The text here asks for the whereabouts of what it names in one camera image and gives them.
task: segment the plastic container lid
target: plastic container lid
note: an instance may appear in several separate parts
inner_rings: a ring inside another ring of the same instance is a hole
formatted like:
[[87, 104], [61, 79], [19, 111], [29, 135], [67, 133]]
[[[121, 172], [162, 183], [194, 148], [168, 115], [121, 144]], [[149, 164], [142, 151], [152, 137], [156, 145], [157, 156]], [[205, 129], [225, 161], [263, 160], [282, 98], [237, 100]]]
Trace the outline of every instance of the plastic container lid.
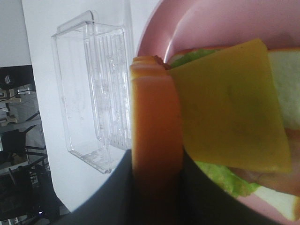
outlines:
[[87, 11], [52, 36], [67, 150], [102, 173], [131, 147], [129, 65], [131, 15], [118, 25], [98, 23]]

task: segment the white wall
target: white wall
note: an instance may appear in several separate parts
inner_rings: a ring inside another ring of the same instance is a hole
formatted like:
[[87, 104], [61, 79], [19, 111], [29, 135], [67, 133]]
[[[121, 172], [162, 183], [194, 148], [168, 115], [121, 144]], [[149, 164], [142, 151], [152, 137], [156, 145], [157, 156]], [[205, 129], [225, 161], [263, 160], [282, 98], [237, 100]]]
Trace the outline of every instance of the white wall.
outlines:
[[0, 0], [0, 67], [30, 64], [21, 0]]

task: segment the pink plate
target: pink plate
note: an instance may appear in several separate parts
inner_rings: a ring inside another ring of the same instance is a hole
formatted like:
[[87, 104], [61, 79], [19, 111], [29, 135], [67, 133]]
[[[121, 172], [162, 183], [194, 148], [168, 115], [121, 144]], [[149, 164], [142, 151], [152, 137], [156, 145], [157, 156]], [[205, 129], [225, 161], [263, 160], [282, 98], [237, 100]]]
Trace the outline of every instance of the pink plate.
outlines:
[[[163, 0], [150, 20], [138, 55], [167, 61], [176, 52], [231, 46], [260, 38], [269, 49], [300, 47], [299, 0]], [[252, 194], [239, 201], [285, 225], [291, 222]]]

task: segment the yellow cheese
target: yellow cheese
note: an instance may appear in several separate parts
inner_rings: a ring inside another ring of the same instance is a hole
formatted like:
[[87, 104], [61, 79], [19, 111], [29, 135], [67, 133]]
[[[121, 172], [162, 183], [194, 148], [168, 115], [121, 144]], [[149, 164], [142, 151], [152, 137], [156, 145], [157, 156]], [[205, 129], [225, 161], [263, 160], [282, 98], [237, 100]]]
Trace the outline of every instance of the yellow cheese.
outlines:
[[169, 70], [180, 98], [183, 140], [202, 161], [288, 172], [291, 157], [268, 51], [255, 39]]

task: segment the white table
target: white table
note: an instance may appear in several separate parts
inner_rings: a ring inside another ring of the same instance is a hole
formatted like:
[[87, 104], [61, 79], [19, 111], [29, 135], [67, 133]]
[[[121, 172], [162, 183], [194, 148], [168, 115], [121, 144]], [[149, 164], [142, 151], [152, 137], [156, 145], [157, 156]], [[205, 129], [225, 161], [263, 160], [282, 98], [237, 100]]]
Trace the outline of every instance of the white table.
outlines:
[[[101, 174], [67, 151], [50, 37], [57, 26], [87, 10], [101, 12], [103, 1], [106, 0], [22, 0], [53, 186], [70, 211], [95, 193], [109, 174]], [[131, 0], [135, 50], [159, 1]]]

